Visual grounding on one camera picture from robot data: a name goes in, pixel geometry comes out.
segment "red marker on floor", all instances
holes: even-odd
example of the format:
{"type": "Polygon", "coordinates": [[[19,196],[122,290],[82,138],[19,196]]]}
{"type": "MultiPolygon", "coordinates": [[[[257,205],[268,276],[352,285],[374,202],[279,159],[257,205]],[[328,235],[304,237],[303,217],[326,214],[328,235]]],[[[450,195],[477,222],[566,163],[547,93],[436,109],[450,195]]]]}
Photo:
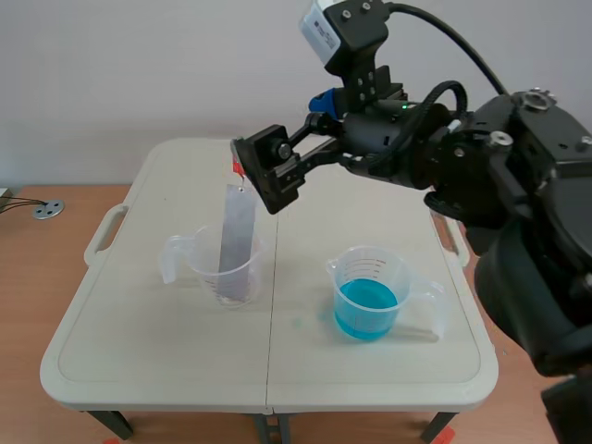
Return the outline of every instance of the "red marker on floor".
{"type": "Polygon", "coordinates": [[[432,444],[450,444],[456,433],[450,427],[445,427],[444,430],[440,432],[440,434],[434,439],[432,444]]]}

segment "black wire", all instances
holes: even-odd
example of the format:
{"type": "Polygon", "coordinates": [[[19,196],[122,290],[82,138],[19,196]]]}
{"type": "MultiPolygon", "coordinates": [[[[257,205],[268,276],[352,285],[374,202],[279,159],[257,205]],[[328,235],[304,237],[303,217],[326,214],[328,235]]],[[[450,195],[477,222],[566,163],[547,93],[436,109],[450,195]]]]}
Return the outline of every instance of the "black wire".
{"type": "Polygon", "coordinates": [[[2,199],[7,199],[9,201],[35,202],[36,204],[47,205],[47,202],[45,202],[45,201],[40,201],[39,199],[28,199],[25,197],[2,196],[2,197],[0,197],[0,200],[2,200],[2,199]]]}
{"type": "Polygon", "coordinates": [[[413,136],[419,127],[424,122],[424,118],[431,106],[436,100],[446,91],[452,91],[456,98],[456,112],[452,115],[452,118],[461,118],[466,113],[468,106],[468,98],[464,87],[456,80],[448,80],[441,82],[436,88],[434,88],[425,98],[425,100],[413,108],[411,112],[413,115],[406,122],[401,129],[399,135],[395,140],[388,146],[388,149],[368,161],[368,167],[376,167],[383,162],[387,162],[391,156],[399,151],[399,149],[407,142],[411,136],[413,136]]]}
{"type": "Polygon", "coordinates": [[[456,44],[458,44],[462,50],[471,57],[471,60],[475,62],[475,64],[481,69],[481,72],[485,74],[485,77],[489,80],[493,88],[498,92],[498,94],[508,95],[508,90],[501,84],[500,79],[496,76],[491,68],[485,63],[483,57],[477,53],[477,51],[471,46],[464,38],[451,28],[449,25],[444,23],[442,20],[433,16],[427,11],[420,9],[419,7],[403,5],[401,3],[386,3],[388,5],[388,11],[392,14],[395,12],[400,12],[402,14],[409,14],[410,16],[418,17],[421,20],[426,21],[427,23],[435,26],[446,35],[448,35],[456,44]]]}
{"type": "Polygon", "coordinates": [[[8,203],[2,207],[0,207],[0,215],[5,213],[6,211],[10,211],[14,208],[19,208],[20,206],[31,206],[31,205],[39,205],[36,202],[22,202],[22,203],[8,203]]]}

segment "measuring cup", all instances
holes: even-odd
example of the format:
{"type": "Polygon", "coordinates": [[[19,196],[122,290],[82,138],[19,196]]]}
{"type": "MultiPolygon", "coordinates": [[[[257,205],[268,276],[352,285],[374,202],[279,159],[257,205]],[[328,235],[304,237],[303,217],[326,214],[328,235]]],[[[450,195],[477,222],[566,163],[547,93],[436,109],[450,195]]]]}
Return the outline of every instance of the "measuring cup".
{"type": "Polygon", "coordinates": [[[238,307],[252,301],[259,292],[264,251],[265,246],[255,233],[252,238],[228,239],[222,237],[222,228],[203,227],[193,236],[169,238],[158,264],[168,284],[177,279],[184,260],[198,274],[202,288],[218,302],[238,307]]]}
{"type": "Polygon", "coordinates": [[[442,338],[450,311],[444,289],[418,276],[396,254],[377,247],[350,248],[327,262],[327,272],[335,288],[335,318],[348,335],[381,338],[407,304],[422,300],[433,305],[432,331],[442,338]]]}

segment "wooden floor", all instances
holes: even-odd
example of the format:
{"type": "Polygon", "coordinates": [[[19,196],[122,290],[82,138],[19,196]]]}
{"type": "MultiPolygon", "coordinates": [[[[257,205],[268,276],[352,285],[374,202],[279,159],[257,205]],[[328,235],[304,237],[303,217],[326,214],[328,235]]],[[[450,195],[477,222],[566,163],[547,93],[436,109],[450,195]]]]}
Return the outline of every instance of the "wooden floor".
{"type": "MultiPolygon", "coordinates": [[[[82,253],[105,212],[128,187],[30,187],[19,195],[63,199],[58,217],[30,207],[0,215],[0,444],[102,444],[113,434],[89,415],[53,402],[39,366],[86,265],[82,253]]],[[[539,398],[545,380],[487,320],[499,382],[483,406],[451,423],[453,444],[556,443],[539,398]]],[[[222,413],[124,413],[142,444],[257,443],[250,418],[222,413]]],[[[419,444],[427,413],[308,413],[291,418],[293,444],[419,444]]]]}

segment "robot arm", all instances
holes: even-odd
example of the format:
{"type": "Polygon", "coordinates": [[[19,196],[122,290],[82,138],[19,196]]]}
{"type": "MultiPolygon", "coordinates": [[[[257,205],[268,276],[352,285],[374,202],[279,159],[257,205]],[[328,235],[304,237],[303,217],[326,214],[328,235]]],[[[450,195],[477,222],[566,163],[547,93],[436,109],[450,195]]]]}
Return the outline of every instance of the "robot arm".
{"type": "Polygon", "coordinates": [[[543,394],[558,439],[592,437],[592,137],[549,92],[506,93],[454,30],[412,6],[316,0],[301,29],[343,88],[315,98],[291,137],[274,125],[233,150],[268,211],[298,198],[306,174],[339,163],[352,174],[431,192],[425,204],[464,223],[481,256],[477,296],[544,376],[574,375],[543,394]],[[476,62],[499,93],[474,112],[457,81],[411,102],[375,54],[391,13],[434,24],[476,62]],[[456,109],[438,104],[452,91],[456,109]],[[310,134],[331,139],[300,156],[310,134]]]}

